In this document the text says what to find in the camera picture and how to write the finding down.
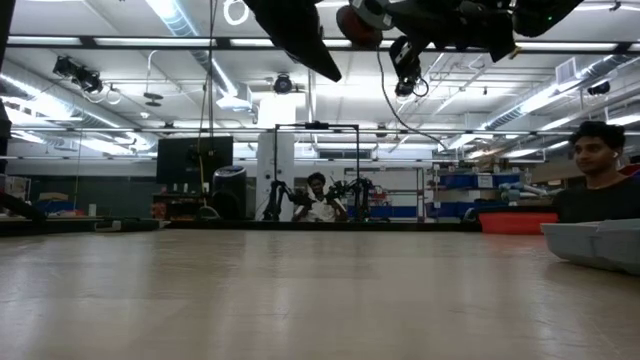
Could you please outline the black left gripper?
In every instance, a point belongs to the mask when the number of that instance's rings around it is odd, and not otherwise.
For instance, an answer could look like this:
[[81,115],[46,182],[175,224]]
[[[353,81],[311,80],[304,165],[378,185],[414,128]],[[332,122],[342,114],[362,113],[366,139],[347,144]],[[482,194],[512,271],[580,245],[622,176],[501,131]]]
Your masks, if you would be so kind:
[[342,74],[321,42],[320,0],[249,0],[255,20],[272,43],[307,68],[338,82]]

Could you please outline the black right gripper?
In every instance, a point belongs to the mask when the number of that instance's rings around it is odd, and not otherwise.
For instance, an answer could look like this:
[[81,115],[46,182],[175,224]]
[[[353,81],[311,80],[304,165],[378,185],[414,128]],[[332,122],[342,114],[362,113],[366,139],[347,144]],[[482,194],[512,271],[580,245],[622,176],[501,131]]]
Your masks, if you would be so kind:
[[389,50],[398,80],[421,74],[420,54],[432,45],[458,51],[486,47],[487,21],[500,7],[485,0],[402,0],[392,4],[392,20],[403,35]]

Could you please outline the black wire spool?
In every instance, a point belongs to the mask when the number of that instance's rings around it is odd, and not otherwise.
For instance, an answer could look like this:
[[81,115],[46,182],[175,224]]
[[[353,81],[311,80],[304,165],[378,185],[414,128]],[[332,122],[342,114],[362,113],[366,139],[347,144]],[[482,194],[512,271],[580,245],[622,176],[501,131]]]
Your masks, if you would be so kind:
[[336,22],[342,34],[355,47],[375,49],[383,40],[383,32],[394,25],[386,12],[389,0],[349,0],[336,12]]

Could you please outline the black vertical pole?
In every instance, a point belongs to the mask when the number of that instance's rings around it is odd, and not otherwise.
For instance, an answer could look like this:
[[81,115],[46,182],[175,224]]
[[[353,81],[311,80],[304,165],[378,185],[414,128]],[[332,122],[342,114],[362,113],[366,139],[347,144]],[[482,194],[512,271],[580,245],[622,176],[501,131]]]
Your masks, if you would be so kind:
[[217,8],[218,0],[209,0],[209,45],[208,45],[208,100],[207,100],[207,115],[208,115],[208,129],[207,134],[208,137],[214,137],[214,105],[213,105],[213,95],[215,90],[215,84],[213,79],[213,32],[215,27],[215,18],[216,18],[216,8]]

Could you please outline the blue storage bin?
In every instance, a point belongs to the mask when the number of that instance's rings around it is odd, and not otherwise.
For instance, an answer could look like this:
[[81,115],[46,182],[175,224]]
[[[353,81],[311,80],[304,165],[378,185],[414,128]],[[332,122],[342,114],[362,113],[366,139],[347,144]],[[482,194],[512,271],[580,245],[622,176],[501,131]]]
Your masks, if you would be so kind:
[[74,204],[69,201],[41,200],[35,203],[35,207],[47,216],[74,216],[76,214]]
[[493,189],[519,181],[518,174],[446,174],[439,177],[438,185],[446,189]]
[[375,218],[416,218],[416,206],[372,206],[370,215]]
[[435,202],[425,205],[428,218],[458,218],[461,219],[469,209],[479,209],[481,205],[473,202]]

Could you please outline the white ceiling air vent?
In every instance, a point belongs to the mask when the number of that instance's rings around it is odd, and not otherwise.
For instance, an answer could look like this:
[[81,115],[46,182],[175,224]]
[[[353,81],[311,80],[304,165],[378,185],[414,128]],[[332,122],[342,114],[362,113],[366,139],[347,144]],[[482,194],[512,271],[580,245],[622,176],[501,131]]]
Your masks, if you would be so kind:
[[576,59],[569,58],[555,68],[555,78],[557,85],[564,85],[577,79]]

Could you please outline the black monitor screen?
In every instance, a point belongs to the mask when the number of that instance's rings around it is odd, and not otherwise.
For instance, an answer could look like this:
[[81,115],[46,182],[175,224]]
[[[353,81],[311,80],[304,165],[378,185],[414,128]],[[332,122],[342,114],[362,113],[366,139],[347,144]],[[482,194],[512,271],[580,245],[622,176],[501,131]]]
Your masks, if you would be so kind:
[[156,181],[163,185],[208,182],[217,169],[232,165],[233,144],[230,136],[161,139]]

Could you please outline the red plastic bin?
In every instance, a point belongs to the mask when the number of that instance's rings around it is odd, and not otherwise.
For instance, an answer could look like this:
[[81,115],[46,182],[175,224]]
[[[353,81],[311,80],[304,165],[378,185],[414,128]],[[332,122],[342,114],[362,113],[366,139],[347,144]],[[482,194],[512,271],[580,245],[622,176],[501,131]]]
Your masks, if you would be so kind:
[[482,231],[501,235],[540,235],[542,224],[556,223],[555,213],[494,212],[478,215]]

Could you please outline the grey tool kit case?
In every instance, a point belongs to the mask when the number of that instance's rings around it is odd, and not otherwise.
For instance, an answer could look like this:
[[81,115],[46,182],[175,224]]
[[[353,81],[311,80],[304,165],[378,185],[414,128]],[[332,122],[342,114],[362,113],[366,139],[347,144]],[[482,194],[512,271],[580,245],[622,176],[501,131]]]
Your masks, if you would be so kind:
[[546,223],[541,230],[560,259],[640,276],[640,219]]

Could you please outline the black background rig frame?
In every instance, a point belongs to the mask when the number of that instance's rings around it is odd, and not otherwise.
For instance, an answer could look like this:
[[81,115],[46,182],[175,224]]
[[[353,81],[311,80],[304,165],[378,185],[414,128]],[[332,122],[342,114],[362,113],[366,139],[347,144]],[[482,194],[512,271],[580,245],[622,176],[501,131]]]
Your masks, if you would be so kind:
[[304,128],[310,133],[319,132],[321,130],[331,130],[334,133],[340,133],[343,129],[353,129],[356,134],[356,178],[360,176],[360,128],[358,125],[332,125],[329,123],[323,123],[320,121],[312,121],[308,123],[295,123],[295,124],[276,124],[273,129],[273,180],[279,180],[278,176],[281,171],[278,167],[278,134],[279,130],[284,127],[291,128]]

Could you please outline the silver ceiling air duct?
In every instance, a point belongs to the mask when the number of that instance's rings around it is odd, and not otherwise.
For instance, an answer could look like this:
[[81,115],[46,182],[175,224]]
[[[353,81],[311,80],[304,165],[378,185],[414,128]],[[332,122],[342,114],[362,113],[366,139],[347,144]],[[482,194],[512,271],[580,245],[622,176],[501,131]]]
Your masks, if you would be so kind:
[[[199,37],[199,33],[193,25],[188,14],[181,4],[181,0],[145,0],[155,14],[160,18],[174,37],[191,38]],[[208,73],[208,49],[190,50],[189,53],[196,62]],[[218,92],[223,96],[235,97],[238,90],[235,84],[220,68],[213,57],[213,79]]]

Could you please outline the black overhead frame beam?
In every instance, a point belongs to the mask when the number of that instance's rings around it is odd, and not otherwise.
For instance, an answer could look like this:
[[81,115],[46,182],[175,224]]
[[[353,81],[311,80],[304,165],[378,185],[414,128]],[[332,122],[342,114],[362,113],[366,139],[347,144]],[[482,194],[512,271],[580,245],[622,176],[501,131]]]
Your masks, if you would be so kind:
[[[209,50],[258,51],[272,50],[275,45],[268,38],[216,37],[117,37],[117,36],[58,36],[11,35],[9,48],[60,48],[102,50]],[[640,42],[584,42],[584,41],[518,41],[516,50],[522,54],[629,54],[640,55]]]

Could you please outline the black aluminium table frame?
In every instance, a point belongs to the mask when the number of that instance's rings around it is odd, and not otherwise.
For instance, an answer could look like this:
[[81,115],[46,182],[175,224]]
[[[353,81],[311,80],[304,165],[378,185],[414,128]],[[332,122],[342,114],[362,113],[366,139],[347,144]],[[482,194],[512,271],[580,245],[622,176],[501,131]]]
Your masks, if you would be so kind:
[[159,221],[133,218],[59,218],[42,222],[0,219],[0,238],[81,232],[147,232],[155,230],[251,230],[251,231],[363,231],[363,232],[480,232],[479,224],[455,223],[310,223],[268,221]]

